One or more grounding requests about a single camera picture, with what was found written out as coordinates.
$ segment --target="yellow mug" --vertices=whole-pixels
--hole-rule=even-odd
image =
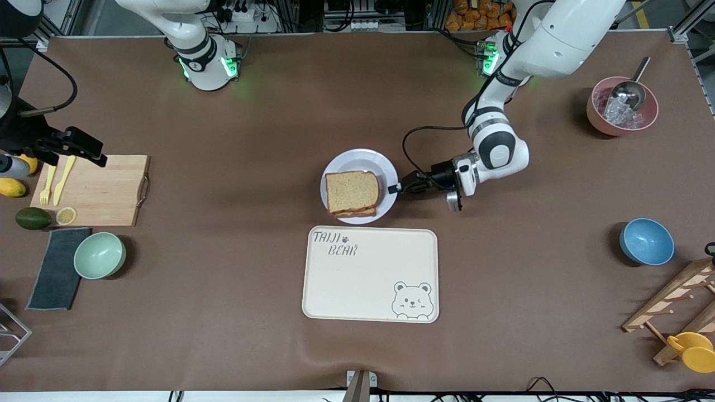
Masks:
[[[695,332],[683,332],[677,336],[669,336],[668,344],[692,371],[703,374],[715,371],[715,351],[712,342],[706,336]]]

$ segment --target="avocado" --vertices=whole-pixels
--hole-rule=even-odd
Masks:
[[[52,224],[52,216],[41,208],[23,208],[15,214],[15,222],[27,230],[40,230]]]

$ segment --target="table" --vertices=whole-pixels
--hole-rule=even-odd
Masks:
[[[610,33],[575,74],[533,79],[506,108],[531,164],[487,182],[448,212],[443,195],[404,197],[382,227],[439,238],[440,317],[430,325],[311,320],[301,311],[307,234],[336,225],[320,202],[325,165],[369,147],[411,171],[400,141],[424,124],[460,124],[481,80],[436,34],[257,37],[241,80],[199,92],[161,39],[53,39],[48,55],[79,96],[48,116],[151,155],[152,191],[115,280],[82,281],[72,310],[24,311],[46,233],[13,222],[29,199],[0,200],[2,297],[34,334],[3,367],[0,389],[310,389],[367,368],[402,391],[681,391],[715,387],[683,365],[659,368],[661,344],[619,326],[715,238],[715,122],[686,47],[664,31]],[[648,133],[607,139],[585,117],[600,79],[653,57],[659,97]],[[22,96],[42,107],[69,84],[35,59]],[[427,167],[466,151],[462,132],[408,144]],[[623,222],[652,217],[677,242],[661,267],[618,251]],[[705,293],[676,305],[681,329]]]

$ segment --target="wooden rack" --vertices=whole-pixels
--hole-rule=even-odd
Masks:
[[[665,285],[654,297],[652,297],[640,310],[633,314],[621,327],[630,333],[637,329],[648,328],[665,346],[653,358],[660,366],[668,363],[675,363],[677,354],[668,344],[666,335],[663,335],[652,323],[651,318],[658,315],[674,314],[670,309],[672,303],[695,298],[691,290],[704,288],[715,294],[715,282],[708,280],[710,275],[715,274],[715,251],[710,251],[715,247],[715,243],[709,243],[705,247],[705,253],[713,256],[696,260],[688,264],[673,280]],[[695,319],[693,319],[681,332],[712,333],[715,332],[715,301],[710,303]]]

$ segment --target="bowl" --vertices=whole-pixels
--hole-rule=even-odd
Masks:
[[[621,232],[621,249],[637,263],[663,265],[673,257],[675,242],[663,225],[642,217],[630,221]]]
[[[117,236],[94,233],[74,252],[74,270],[86,279],[106,278],[118,271],[126,259],[127,249]]]
[[[626,77],[609,77],[602,79],[591,91],[591,96],[588,98],[586,103],[586,116],[588,116],[589,122],[600,132],[611,135],[613,137],[619,137],[621,135],[630,134],[632,132],[639,132],[647,129],[656,121],[658,117],[658,100],[653,92],[643,85],[642,82],[639,84],[643,85],[646,90],[646,101],[643,106],[637,111],[636,114],[640,114],[643,117],[643,122],[637,125],[637,128],[625,128],[619,127],[615,124],[611,124],[601,113],[598,112],[596,105],[596,98],[599,94],[608,96],[611,93],[611,89],[617,84],[623,81],[628,81],[630,78]]]

